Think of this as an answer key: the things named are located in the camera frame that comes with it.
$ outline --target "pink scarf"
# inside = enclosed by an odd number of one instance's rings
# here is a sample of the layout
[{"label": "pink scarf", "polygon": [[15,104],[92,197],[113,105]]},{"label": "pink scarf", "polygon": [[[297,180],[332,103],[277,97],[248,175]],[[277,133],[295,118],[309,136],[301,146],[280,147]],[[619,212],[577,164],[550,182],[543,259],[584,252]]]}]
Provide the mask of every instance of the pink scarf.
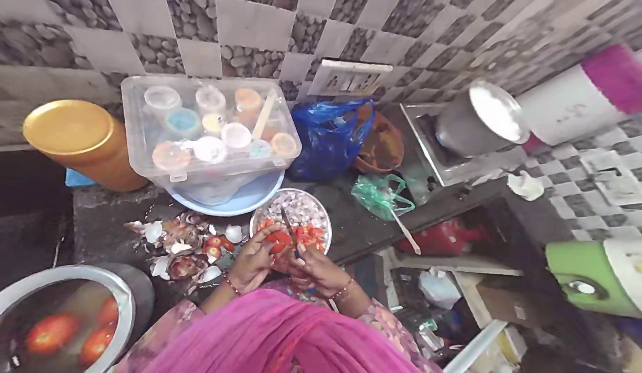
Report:
[{"label": "pink scarf", "polygon": [[259,289],[189,327],[146,373],[419,372],[385,336],[359,320]]}]

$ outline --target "red plastic item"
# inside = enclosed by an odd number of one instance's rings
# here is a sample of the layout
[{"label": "red plastic item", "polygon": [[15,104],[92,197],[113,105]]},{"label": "red plastic item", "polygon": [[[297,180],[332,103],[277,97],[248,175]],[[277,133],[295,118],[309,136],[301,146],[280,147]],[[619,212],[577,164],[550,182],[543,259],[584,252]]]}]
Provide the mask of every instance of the red plastic item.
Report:
[{"label": "red plastic item", "polygon": [[[471,242],[491,241],[483,225],[469,230],[459,218],[450,219],[412,235],[420,246],[422,255],[427,256],[460,256],[471,251]],[[393,246],[400,251],[415,253],[408,240],[397,241]]]}]

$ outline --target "woman's left hand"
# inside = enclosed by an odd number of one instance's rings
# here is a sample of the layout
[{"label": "woman's left hand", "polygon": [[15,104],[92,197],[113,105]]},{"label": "woman's left hand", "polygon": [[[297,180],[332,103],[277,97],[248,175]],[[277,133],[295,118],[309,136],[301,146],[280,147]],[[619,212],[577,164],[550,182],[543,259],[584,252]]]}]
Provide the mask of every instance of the woman's left hand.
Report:
[{"label": "woman's left hand", "polygon": [[245,244],[233,263],[227,277],[242,295],[258,288],[270,273],[275,256],[270,255],[273,243],[265,240],[268,234],[280,229],[281,224],[273,224],[260,230]]}]

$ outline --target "gold lid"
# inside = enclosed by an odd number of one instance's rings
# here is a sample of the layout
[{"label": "gold lid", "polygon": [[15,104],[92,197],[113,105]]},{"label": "gold lid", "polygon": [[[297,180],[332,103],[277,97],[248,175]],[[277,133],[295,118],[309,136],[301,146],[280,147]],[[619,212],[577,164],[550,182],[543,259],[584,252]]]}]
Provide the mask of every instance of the gold lid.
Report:
[{"label": "gold lid", "polygon": [[75,155],[100,147],[115,131],[102,107],[78,99],[44,104],[24,120],[24,137],[40,151]]}]

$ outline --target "golden container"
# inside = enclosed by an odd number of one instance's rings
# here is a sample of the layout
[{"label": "golden container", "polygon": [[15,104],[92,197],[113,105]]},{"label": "golden container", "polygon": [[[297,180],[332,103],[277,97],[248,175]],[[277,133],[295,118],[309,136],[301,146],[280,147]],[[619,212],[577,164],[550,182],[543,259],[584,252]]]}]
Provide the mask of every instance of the golden container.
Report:
[{"label": "golden container", "polygon": [[24,136],[47,157],[112,191],[148,183],[130,166],[125,126],[90,102],[63,99],[36,108],[24,121]]}]

